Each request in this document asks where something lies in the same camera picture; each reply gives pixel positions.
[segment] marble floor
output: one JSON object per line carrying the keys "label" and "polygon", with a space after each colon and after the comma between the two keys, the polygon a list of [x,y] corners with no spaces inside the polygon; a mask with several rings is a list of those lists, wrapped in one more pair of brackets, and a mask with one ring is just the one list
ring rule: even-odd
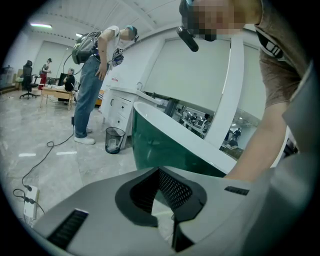
{"label": "marble floor", "polygon": [[[68,111],[67,105],[54,98],[40,108],[41,97],[19,99],[21,94],[23,92],[14,91],[0,96],[1,186],[20,219],[24,217],[24,203],[21,198],[13,196],[13,190],[23,189],[26,192],[21,179],[47,154],[47,142],[58,144],[72,134],[71,117],[75,109],[73,107]],[[130,139],[125,149],[118,154],[111,155],[105,151],[105,129],[108,125],[102,124],[102,120],[102,114],[95,108],[89,120],[95,145],[76,143],[72,137],[53,148],[45,161],[24,179],[25,184],[39,189],[38,203],[45,212],[87,184],[136,170]],[[57,154],[60,152],[76,153]],[[20,154],[35,156],[21,157]],[[172,215],[170,209],[162,203],[154,208],[156,212],[152,214],[158,214],[159,221],[164,216],[168,220],[168,216]],[[36,219],[42,215],[38,207]],[[172,223],[160,232],[164,238],[169,239]]]}

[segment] backpack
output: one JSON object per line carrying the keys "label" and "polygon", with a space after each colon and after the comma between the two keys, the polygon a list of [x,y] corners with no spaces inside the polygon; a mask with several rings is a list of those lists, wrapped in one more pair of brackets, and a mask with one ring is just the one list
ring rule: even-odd
{"label": "backpack", "polygon": [[102,31],[84,34],[76,42],[72,50],[75,64],[85,63],[92,54],[97,53],[98,37]]}

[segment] jeans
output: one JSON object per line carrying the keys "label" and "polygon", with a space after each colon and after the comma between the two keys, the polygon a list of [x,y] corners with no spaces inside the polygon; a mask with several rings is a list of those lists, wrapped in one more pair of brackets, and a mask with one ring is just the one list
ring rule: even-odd
{"label": "jeans", "polygon": [[103,81],[99,80],[98,72],[100,61],[94,56],[89,57],[83,66],[80,77],[80,89],[74,111],[74,129],[77,138],[87,137],[86,128],[91,111],[95,108],[96,101]]}

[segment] hand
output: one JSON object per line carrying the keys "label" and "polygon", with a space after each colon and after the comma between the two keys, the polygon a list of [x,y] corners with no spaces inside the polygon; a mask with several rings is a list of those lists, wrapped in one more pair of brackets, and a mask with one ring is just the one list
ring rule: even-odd
{"label": "hand", "polygon": [[107,65],[100,63],[99,69],[95,75],[99,76],[99,80],[103,81],[105,79],[106,74],[107,74]]}

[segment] white sneaker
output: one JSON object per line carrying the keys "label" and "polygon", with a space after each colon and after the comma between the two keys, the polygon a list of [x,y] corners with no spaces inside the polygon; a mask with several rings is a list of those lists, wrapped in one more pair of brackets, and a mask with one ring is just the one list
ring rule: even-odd
{"label": "white sneaker", "polygon": [[94,138],[90,138],[90,137],[84,137],[84,138],[77,138],[74,137],[74,141],[78,142],[78,143],[82,143],[82,144],[86,144],[86,145],[93,145],[96,143]]}

